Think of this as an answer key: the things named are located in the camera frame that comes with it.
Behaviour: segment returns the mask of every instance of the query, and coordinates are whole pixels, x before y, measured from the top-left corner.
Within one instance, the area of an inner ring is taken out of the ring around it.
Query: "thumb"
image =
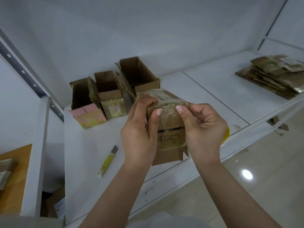
[[[190,110],[187,109],[187,107],[185,107],[184,105],[177,105],[175,108],[177,109],[177,112],[180,114],[181,118],[183,119],[186,128],[189,129],[197,126],[194,116],[192,115]]]
[[[157,138],[158,123],[159,123],[159,120],[161,119],[162,111],[163,111],[163,109],[161,109],[161,108],[155,109],[149,118],[149,122],[148,122],[149,138],[151,138],[151,137]]]

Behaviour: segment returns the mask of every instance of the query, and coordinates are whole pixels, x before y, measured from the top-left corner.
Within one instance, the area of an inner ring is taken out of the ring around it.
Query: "pink cardboard box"
[[[101,109],[96,83],[90,77],[70,83],[73,89],[72,110],[70,114],[84,128],[105,122],[107,119]]]

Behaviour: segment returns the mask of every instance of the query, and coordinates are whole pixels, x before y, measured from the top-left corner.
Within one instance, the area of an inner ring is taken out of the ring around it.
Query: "person's left hand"
[[[128,120],[120,131],[125,150],[124,165],[127,168],[144,168],[152,165],[157,149],[157,129],[163,109],[155,109],[145,127],[147,106],[157,102],[158,98],[149,94],[139,96],[132,106]]]

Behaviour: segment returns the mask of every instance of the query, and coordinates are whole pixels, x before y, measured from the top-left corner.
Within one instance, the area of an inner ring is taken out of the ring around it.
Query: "glossy floor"
[[[276,130],[224,162],[250,195],[282,226],[304,227],[304,109]],[[242,170],[252,173],[252,180]],[[129,224],[160,211],[226,227],[200,177],[135,215]]]

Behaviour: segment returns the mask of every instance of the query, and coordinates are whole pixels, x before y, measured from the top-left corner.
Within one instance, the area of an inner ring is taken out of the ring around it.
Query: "forearm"
[[[81,227],[125,227],[149,168],[122,165]]]
[[[280,227],[220,162],[196,166],[228,228]]]

